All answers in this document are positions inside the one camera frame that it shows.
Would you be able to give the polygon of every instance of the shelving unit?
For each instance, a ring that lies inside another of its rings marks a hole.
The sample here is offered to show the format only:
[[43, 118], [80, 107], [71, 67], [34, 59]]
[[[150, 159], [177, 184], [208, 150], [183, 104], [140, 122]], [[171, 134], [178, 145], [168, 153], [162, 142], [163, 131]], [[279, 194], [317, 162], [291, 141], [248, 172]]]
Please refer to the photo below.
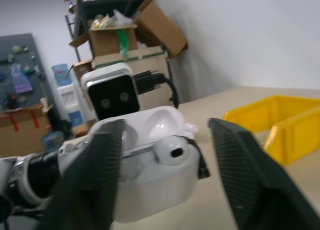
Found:
[[[127, 17], [130, 17], [136, 9], [141, 5], [144, 0], [131, 0], [130, 6], [127, 10]], [[129, 0], [93, 0], [93, 1], [82, 1], [76, 0], [76, 11], [74, 22], [70, 23], [66, 16], [66, 22], [69, 28], [69, 33], [72, 39], [78, 38], [80, 35], [89, 31], [89, 20], [94, 20], [96, 15], [102, 14], [113, 16], [113, 10], [117, 9], [121, 13], [124, 13], [125, 8]], [[71, 25], [74, 24], [73, 33], [71, 31]]]

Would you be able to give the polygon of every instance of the earbud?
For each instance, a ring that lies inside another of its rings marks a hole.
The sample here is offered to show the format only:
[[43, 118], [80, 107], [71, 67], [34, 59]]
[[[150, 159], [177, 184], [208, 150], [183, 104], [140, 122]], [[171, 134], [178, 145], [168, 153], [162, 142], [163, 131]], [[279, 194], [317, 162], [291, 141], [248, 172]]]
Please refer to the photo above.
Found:
[[153, 145], [153, 152], [159, 164], [180, 165], [188, 158], [188, 142], [180, 136], [167, 136]]

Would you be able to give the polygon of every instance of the table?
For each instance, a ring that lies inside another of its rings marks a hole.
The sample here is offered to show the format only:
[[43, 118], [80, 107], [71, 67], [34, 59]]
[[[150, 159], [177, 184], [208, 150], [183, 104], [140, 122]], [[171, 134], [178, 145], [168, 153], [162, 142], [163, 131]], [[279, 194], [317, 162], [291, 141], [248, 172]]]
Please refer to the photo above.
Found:
[[[320, 90], [235, 87], [179, 106], [185, 122], [195, 124], [195, 140], [210, 169], [211, 177], [199, 180], [194, 194], [184, 203], [137, 222], [116, 222], [115, 230], [236, 230], [237, 225], [220, 180], [209, 118], [221, 118], [224, 112], [271, 95], [320, 98]], [[320, 151], [311, 153], [286, 167], [304, 196], [320, 212]]]

